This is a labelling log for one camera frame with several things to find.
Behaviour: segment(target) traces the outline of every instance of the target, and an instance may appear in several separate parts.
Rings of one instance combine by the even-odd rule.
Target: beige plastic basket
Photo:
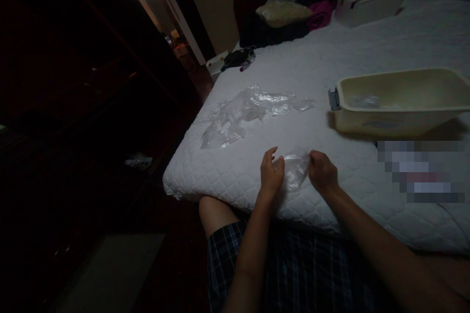
[[[358,107],[365,97],[376,104]],[[395,71],[343,78],[329,101],[338,131],[417,136],[470,111],[470,85],[448,68]]]

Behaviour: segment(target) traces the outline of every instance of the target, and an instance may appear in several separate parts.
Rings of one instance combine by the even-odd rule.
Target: right hand
[[[327,155],[319,151],[312,151],[308,156],[310,157],[308,178],[316,190],[324,196],[339,188],[338,169],[329,160]]]

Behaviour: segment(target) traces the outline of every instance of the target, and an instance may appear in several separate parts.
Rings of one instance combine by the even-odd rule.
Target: mattress
[[[405,0],[397,16],[357,28],[336,23],[281,45],[257,49],[244,72],[223,72],[169,163],[165,191],[178,199],[217,197],[251,211],[260,187],[263,153],[296,147],[326,153],[338,168],[341,187],[369,215],[406,245],[421,250],[470,254],[470,203],[399,203],[378,194],[377,148],[345,138],[331,126],[328,89],[344,77],[423,67],[450,67],[470,75],[470,3],[458,0]],[[225,149],[200,149],[217,104],[259,85],[263,91],[290,91],[317,106],[290,115],[253,121],[245,138]],[[470,142],[470,115],[440,129],[447,138]],[[315,231],[343,236],[338,220],[308,180],[285,194],[277,217]]]

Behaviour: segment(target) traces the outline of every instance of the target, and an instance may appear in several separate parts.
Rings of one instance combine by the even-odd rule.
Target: pink cloth
[[[307,22],[307,27],[310,31],[325,27],[331,21],[333,6],[328,0],[316,2],[308,8],[313,11],[313,15]]]

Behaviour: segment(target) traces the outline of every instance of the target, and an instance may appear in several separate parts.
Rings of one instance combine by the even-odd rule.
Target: hand
[[[308,156],[310,157],[308,178],[316,190],[324,196],[339,188],[338,169],[327,155],[319,151],[312,151]]]
[[[263,162],[261,163],[261,190],[258,199],[263,198],[268,202],[274,199],[284,181],[284,158],[279,157],[277,169],[274,168],[273,164],[273,153],[277,149],[277,147],[274,147],[264,153]]]

